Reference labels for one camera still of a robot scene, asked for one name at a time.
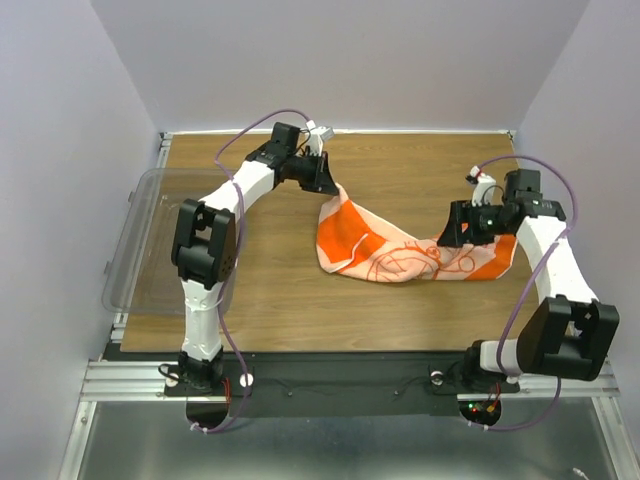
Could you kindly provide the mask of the orange white cartoon towel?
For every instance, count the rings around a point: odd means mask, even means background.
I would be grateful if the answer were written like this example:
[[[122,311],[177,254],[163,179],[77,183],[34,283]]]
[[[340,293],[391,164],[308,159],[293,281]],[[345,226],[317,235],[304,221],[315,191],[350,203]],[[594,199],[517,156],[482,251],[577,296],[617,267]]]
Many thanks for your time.
[[[497,236],[488,245],[441,247],[417,239],[354,203],[344,188],[322,204],[316,231],[320,267],[376,283],[412,280],[493,281],[509,271],[517,240]]]

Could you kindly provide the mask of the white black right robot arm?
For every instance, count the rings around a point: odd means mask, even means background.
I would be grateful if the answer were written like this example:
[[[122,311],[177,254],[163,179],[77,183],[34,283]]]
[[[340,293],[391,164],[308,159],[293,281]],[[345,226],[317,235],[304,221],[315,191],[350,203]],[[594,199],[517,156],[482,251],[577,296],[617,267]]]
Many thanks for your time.
[[[543,197],[537,170],[505,176],[501,202],[490,197],[495,180],[475,166],[468,200],[451,203],[441,247],[488,246],[506,234],[524,250],[532,273],[527,289],[539,305],[514,340],[478,340],[460,366],[463,384],[482,390],[494,380],[537,374],[592,381],[598,377],[619,325],[615,306],[602,303],[584,279],[567,235],[559,202]]]

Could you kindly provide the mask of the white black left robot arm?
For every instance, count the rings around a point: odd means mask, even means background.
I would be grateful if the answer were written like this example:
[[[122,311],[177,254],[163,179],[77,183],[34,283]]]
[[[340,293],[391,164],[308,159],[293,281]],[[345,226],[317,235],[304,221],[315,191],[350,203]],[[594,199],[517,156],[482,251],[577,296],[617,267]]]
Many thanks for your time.
[[[334,131],[306,122],[302,130],[277,122],[267,142],[249,153],[217,190],[179,208],[171,262],[184,292],[185,338],[172,376],[199,393],[215,392],[222,382],[220,317],[225,290],[234,277],[247,210],[286,180],[311,193],[336,196],[324,144]]]

